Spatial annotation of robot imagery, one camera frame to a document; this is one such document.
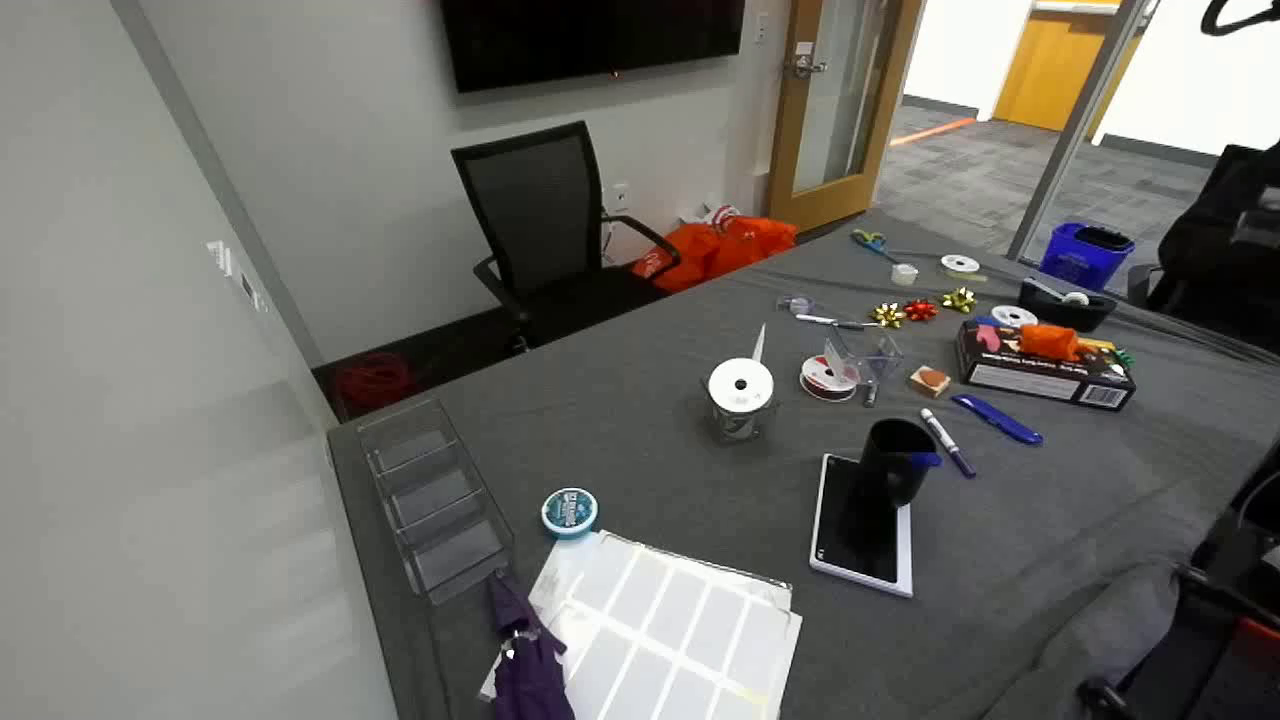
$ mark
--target white wall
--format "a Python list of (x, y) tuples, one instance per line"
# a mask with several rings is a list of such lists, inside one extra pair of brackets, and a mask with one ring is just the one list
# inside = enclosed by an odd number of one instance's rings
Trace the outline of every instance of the white wall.
[(746, 0), (735, 58), (456, 95), (435, 0), (139, 3), (318, 359), (490, 307), (456, 142), (582, 117), (635, 215), (751, 204), (789, 23), (789, 0)]
[(1280, 140), (1280, 23), (1201, 36), (1205, 0), (1165, 0), (1101, 137), (1128, 137), (1214, 156), (1224, 142)]
[(1031, 0), (923, 0), (908, 95), (964, 105), (988, 120)]
[(281, 317), (107, 3), (0, 3), (0, 717), (392, 697)]

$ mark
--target television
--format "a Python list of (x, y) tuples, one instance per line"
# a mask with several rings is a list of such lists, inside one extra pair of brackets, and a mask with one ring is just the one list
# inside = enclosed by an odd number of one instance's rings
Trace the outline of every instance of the television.
[(735, 57), (745, 0), (438, 0), (459, 91)]

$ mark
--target white paper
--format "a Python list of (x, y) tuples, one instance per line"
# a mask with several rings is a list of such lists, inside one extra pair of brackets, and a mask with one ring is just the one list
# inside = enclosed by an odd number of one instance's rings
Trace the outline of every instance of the white paper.
[(566, 643), (582, 720), (778, 717), (798, 640), (789, 585), (592, 531), (552, 549), (529, 599)]

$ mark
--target table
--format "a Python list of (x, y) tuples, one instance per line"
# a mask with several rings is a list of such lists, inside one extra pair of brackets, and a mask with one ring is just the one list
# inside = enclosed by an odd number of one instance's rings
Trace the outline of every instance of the table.
[[(778, 313), (778, 295), (864, 317), (880, 299), (954, 289), (937, 267), (951, 238), (886, 215), (858, 228), (920, 265), (920, 282), (892, 289), (886, 265), (840, 228), (409, 405), (431, 400), (459, 427), (523, 585), (552, 549), (535, 502), (559, 483), (592, 487), (599, 525), (619, 535), (789, 581), (804, 630), (784, 717), (1042, 717), (1046, 700), (1068, 700), (1074, 671), (1119, 666), (1160, 636), (1169, 570), (1280, 436), (1280, 359), (1119, 307), (1095, 336), (1134, 357), (1123, 411), (974, 389), (1046, 436), (1025, 447), (905, 382), (923, 359), (954, 373), (960, 317), (943, 313), (897, 330), (905, 357), (876, 407), (824, 405), (793, 382), (824, 330)], [(1015, 291), (1008, 281), (973, 289), (985, 304)], [(751, 444), (717, 444), (705, 376), (745, 357), (761, 321), (778, 378), (776, 414)], [(915, 494), (915, 599), (817, 575), (804, 550), (818, 453), (855, 447), (876, 419), (920, 407), (937, 407), (980, 478), (943, 464)], [(470, 700), (490, 660), (483, 599), (470, 592), (431, 608), (409, 595), (354, 431), (337, 427), (332, 454), (401, 717), (483, 717)]]

